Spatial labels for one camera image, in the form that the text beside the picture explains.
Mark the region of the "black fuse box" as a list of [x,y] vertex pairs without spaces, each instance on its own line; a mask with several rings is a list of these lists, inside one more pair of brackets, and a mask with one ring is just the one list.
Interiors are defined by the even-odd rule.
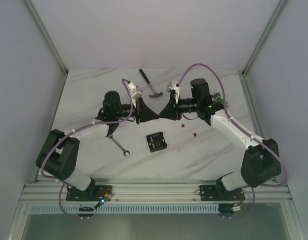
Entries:
[[167,148],[167,143],[163,132],[157,132],[146,136],[149,151],[151,153],[161,151]]

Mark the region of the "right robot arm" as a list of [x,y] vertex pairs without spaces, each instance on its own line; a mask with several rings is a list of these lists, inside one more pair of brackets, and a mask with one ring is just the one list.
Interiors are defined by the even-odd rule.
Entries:
[[242,187],[257,187],[281,174],[278,161],[278,145],[273,139],[264,140],[242,124],[235,121],[209,92],[209,85],[203,78],[191,81],[191,98],[180,97],[180,87],[175,81],[168,84],[169,101],[159,116],[177,121],[184,113],[197,113],[199,119],[219,130],[238,148],[244,150],[240,170],[228,173],[216,180],[215,193],[222,200]]

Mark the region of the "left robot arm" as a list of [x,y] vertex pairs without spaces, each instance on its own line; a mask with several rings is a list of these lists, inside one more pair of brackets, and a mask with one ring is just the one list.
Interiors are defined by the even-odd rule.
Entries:
[[117,92],[107,93],[103,107],[96,116],[98,122],[92,122],[69,133],[52,130],[36,159],[36,166],[42,173],[48,173],[49,177],[78,190],[78,196],[84,201],[91,201],[96,195],[95,181],[76,167],[80,139],[83,135],[90,134],[96,134],[101,138],[110,137],[119,124],[130,117],[138,124],[159,118],[157,113],[146,106],[141,97],[135,102],[121,104]]

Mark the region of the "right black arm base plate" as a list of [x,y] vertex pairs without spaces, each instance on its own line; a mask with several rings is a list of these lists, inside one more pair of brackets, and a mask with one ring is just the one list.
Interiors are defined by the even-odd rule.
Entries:
[[245,195],[242,188],[235,190],[226,190],[225,187],[220,185],[200,185],[199,194],[202,201],[244,201]]

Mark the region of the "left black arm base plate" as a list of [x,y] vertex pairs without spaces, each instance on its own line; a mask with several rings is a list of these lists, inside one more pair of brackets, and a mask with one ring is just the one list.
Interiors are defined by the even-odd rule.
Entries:
[[111,185],[93,185],[82,191],[75,187],[67,187],[66,201],[96,202],[112,193]]

